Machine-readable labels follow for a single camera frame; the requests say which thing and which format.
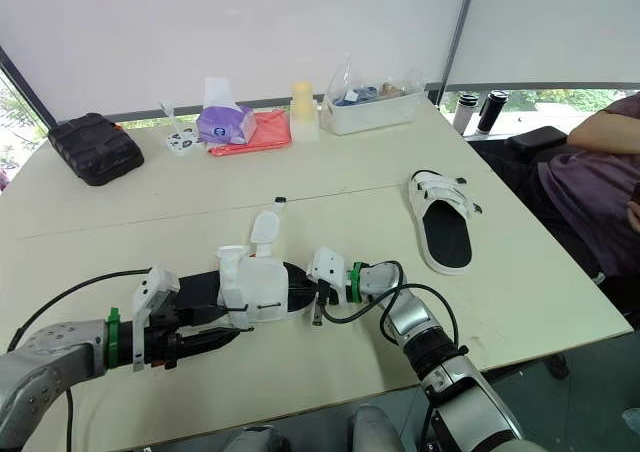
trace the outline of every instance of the plastic bag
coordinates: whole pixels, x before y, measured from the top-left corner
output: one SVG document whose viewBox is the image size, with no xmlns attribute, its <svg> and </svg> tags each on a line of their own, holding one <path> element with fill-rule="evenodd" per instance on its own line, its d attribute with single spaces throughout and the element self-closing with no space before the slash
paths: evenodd
<svg viewBox="0 0 640 452">
<path fill-rule="evenodd" d="M 282 109 L 272 112 L 256 112 L 257 128 L 246 145 L 228 144 L 209 148 L 213 156 L 244 154 L 260 150 L 280 149 L 291 145 L 289 121 Z"/>
<path fill-rule="evenodd" d="M 402 78 L 387 77 L 363 80 L 351 65 L 347 54 L 324 95 L 325 101 L 338 107 L 353 106 L 424 91 L 426 80 L 417 69 L 409 70 Z"/>
</svg>

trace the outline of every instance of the thermos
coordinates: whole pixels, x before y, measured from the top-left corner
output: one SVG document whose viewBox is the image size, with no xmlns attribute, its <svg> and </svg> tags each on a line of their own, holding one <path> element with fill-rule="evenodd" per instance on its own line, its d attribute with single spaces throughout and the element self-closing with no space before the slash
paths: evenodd
<svg viewBox="0 0 640 452">
<path fill-rule="evenodd" d="M 508 98 L 509 95 L 502 90 L 491 91 L 480 109 L 480 122 L 477 131 L 479 134 L 488 134 L 491 131 L 491 127 L 496 123 L 496 119 Z"/>
<path fill-rule="evenodd" d="M 453 117 L 453 128 L 456 129 L 460 135 L 464 135 L 464 131 L 469 124 L 469 120 L 471 120 L 476 105 L 478 105 L 478 98 L 475 95 L 463 94 L 458 99 L 456 115 Z"/>
</svg>

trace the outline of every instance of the red cloth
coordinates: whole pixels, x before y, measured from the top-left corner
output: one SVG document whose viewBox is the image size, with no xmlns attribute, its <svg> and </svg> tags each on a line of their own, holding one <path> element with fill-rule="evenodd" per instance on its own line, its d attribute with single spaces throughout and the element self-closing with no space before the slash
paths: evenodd
<svg viewBox="0 0 640 452">
<path fill-rule="evenodd" d="M 256 112 L 257 128 L 247 145 L 229 144 L 209 147 L 214 156 L 244 154 L 260 150 L 280 149 L 291 145 L 289 121 L 284 110 Z"/>
</svg>

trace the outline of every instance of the slipper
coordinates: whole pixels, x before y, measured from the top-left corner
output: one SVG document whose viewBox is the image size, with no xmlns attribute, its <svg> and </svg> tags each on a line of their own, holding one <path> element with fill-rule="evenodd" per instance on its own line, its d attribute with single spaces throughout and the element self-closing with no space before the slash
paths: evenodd
<svg viewBox="0 0 640 452">
<path fill-rule="evenodd" d="M 430 170 L 418 170 L 409 180 L 422 256 L 429 267 L 445 275 L 462 274 L 471 263 L 467 220 L 481 209 L 460 191 L 466 182 Z"/>
</svg>

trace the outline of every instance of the floor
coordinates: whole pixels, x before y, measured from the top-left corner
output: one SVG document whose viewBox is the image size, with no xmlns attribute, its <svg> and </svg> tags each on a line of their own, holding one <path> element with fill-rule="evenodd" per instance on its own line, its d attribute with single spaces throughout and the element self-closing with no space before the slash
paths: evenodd
<svg viewBox="0 0 640 452">
<path fill-rule="evenodd" d="M 494 383 L 525 435 L 550 452 L 638 451 L 640 436 L 621 418 L 640 407 L 640 333 L 566 353 L 571 375 L 552 378 L 542 363 Z M 427 401 L 422 391 L 404 390 L 372 398 L 400 433 L 405 449 L 416 450 Z M 363 402 L 273 421 L 294 451 L 345 451 L 347 423 Z M 218 452 L 236 431 L 153 447 L 153 452 Z"/>
</svg>

